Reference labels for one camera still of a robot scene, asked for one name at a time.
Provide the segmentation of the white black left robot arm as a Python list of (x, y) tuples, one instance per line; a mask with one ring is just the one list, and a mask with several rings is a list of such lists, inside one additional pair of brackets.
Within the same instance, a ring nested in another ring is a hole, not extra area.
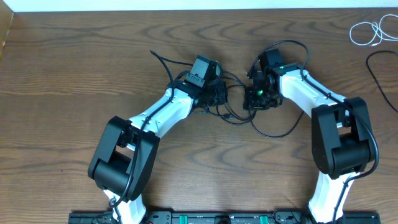
[(144, 112), (129, 119), (111, 118), (88, 167), (109, 199), (111, 223), (140, 223), (146, 215), (142, 201), (161, 138), (196, 108), (222, 105), (227, 100), (220, 63), (197, 56), (191, 70), (170, 77), (165, 93)]

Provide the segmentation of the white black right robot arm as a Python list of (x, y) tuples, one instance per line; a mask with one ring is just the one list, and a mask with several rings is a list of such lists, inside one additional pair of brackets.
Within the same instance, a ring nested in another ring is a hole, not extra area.
[(248, 78), (243, 107), (248, 111), (293, 101), (311, 119), (312, 156), (319, 175), (301, 223), (336, 223), (356, 179), (369, 174), (368, 163), (378, 162), (367, 104), (346, 98), (317, 82), (299, 63), (286, 64), (278, 49), (257, 56)]

